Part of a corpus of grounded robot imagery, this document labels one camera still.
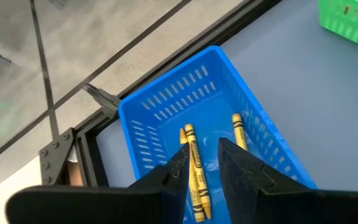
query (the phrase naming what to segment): floor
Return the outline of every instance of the floor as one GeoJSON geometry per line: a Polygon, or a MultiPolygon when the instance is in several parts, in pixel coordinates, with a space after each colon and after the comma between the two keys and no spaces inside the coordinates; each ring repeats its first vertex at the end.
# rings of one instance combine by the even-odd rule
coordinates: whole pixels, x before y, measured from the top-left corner
{"type": "Polygon", "coordinates": [[[241,1],[0,0],[0,183],[241,1]]]}

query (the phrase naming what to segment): green basket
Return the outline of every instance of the green basket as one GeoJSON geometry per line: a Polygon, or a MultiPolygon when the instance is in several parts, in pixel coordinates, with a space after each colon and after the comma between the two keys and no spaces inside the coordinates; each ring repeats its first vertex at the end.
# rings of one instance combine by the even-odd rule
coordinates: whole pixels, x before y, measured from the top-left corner
{"type": "Polygon", "coordinates": [[[320,24],[358,43],[358,0],[319,0],[320,24]]]}

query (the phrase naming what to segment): blue plastic basket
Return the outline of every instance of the blue plastic basket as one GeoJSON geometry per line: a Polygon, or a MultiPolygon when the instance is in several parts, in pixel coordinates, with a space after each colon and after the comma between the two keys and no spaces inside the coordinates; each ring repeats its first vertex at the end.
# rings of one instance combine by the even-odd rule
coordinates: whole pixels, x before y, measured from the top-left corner
{"type": "MultiPolygon", "coordinates": [[[[194,126],[212,201],[212,220],[229,223],[218,168],[218,138],[235,142],[231,116],[240,113],[253,155],[316,188],[265,110],[219,47],[208,47],[125,98],[119,106],[136,179],[166,164],[179,145],[179,129],[194,126]]],[[[194,223],[191,200],[185,223],[194,223]]]]}

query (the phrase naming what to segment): crayon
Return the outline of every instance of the crayon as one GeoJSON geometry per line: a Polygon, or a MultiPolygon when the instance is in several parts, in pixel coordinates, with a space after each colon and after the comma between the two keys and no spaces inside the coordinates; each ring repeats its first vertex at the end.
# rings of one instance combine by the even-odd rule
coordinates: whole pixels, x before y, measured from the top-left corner
{"type": "Polygon", "coordinates": [[[190,161],[189,167],[189,191],[191,197],[191,204],[193,206],[194,218],[196,222],[205,220],[203,206],[201,204],[200,196],[198,195],[197,181],[194,173],[193,164],[190,161]]]}
{"type": "Polygon", "coordinates": [[[196,180],[198,184],[198,194],[200,195],[201,204],[205,215],[208,219],[211,219],[211,199],[209,198],[208,188],[205,181],[204,171],[201,165],[200,154],[198,152],[196,135],[194,133],[193,125],[185,125],[185,133],[187,136],[187,141],[190,145],[190,161],[193,163],[193,168],[195,170],[196,180]]]}
{"type": "Polygon", "coordinates": [[[234,137],[236,137],[237,145],[240,146],[242,149],[248,151],[246,143],[246,134],[244,132],[244,128],[242,127],[240,114],[233,114],[231,119],[233,121],[234,137]]]}
{"type": "Polygon", "coordinates": [[[187,138],[186,138],[186,134],[185,134],[185,130],[183,130],[183,128],[180,129],[180,144],[186,144],[187,143],[187,138]]]}

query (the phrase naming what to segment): gray table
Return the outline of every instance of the gray table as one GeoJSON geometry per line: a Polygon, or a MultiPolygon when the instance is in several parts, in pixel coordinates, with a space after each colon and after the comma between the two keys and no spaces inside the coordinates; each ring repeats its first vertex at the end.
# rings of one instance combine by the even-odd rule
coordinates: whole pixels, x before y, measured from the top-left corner
{"type": "MultiPolygon", "coordinates": [[[[222,48],[317,186],[358,190],[358,45],[319,26],[317,1],[283,0],[222,48]]],[[[109,183],[132,183],[121,124],[97,140],[109,183]]]]}

